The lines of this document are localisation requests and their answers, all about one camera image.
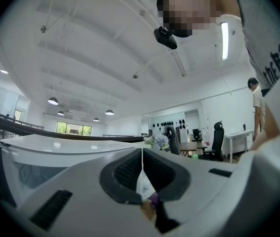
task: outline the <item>black slot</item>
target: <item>black slot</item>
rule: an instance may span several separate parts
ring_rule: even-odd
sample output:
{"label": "black slot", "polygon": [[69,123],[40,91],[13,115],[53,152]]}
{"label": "black slot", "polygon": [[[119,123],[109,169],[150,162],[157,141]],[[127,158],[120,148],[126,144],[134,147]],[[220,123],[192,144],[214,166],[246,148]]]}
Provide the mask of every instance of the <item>black slot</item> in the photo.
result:
{"label": "black slot", "polygon": [[209,173],[216,174],[219,176],[225,176],[225,177],[230,177],[232,175],[232,172],[230,171],[225,171],[217,168],[212,168],[211,170],[209,170]]}
{"label": "black slot", "polygon": [[57,191],[31,218],[31,221],[44,230],[49,230],[62,209],[66,206],[72,193],[65,190]]}

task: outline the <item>standing person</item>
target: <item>standing person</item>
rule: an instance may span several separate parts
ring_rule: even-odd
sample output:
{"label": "standing person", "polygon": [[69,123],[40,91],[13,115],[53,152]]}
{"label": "standing person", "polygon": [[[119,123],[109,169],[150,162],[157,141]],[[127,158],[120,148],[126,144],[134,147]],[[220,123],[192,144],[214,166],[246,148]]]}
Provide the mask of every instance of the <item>standing person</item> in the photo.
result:
{"label": "standing person", "polygon": [[253,92],[253,107],[255,108],[254,116],[254,135],[253,141],[257,137],[257,130],[260,126],[261,131],[264,130],[265,125],[265,101],[258,80],[256,78],[250,78],[247,81],[248,88]]}
{"label": "standing person", "polygon": [[280,13],[277,8],[269,0],[157,0],[157,8],[164,26],[182,38],[192,35],[193,30],[209,28],[222,15],[241,20],[249,59],[266,96],[265,132],[256,138],[251,149],[256,150],[265,141],[277,137],[280,134]]}

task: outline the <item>table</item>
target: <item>table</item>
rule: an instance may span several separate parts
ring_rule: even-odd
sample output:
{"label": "table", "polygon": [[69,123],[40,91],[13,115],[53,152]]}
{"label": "table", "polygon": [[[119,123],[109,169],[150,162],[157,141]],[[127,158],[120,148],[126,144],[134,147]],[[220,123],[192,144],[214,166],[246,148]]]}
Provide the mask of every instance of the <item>table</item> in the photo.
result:
{"label": "table", "polygon": [[231,134],[226,134],[225,137],[229,140],[230,142],[230,163],[232,163],[232,154],[233,154],[233,139],[236,138],[244,138],[244,144],[245,144],[245,152],[247,152],[247,136],[249,134],[252,134],[253,136],[254,130],[246,130],[244,132],[236,132],[236,133],[231,133]]}
{"label": "table", "polygon": [[183,152],[183,156],[189,156],[189,151],[197,151],[198,148],[202,147],[202,140],[193,140],[191,142],[180,143],[179,150]]}

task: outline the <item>black office chair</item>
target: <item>black office chair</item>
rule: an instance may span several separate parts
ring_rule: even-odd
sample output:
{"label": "black office chair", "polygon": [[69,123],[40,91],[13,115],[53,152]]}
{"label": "black office chair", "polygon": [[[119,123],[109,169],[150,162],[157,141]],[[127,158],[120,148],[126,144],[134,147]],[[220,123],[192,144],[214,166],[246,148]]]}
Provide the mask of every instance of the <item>black office chair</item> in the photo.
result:
{"label": "black office chair", "polygon": [[224,138],[224,129],[222,121],[214,125],[214,138],[212,144],[212,150],[205,151],[207,147],[200,147],[198,149],[203,150],[203,155],[199,157],[202,160],[215,160],[223,161],[223,154],[221,151],[222,143]]}

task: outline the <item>glass panel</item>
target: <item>glass panel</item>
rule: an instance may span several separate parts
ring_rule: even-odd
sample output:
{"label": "glass panel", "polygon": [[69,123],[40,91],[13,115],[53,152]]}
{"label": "glass panel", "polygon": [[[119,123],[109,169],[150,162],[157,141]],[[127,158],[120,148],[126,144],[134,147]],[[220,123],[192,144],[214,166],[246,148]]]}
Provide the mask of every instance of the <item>glass panel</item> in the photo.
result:
{"label": "glass panel", "polygon": [[68,123],[66,134],[80,135],[82,134],[82,126]]}
{"label": "glass panel", "polygon": [[57,133],[66,133],[67,123],[59,122],[57,123]]}
{"label": "glass panel", "polygon": [[14,112],[14,119],[20,120],[20,117],[21,117],[21,112],[18,111],[18,110],[15,110],[15,112]]}
{"label": "glass panel", "polygon": [[91,136],[91,135],[92,135],[92,127],[83,126],[83,136]]}

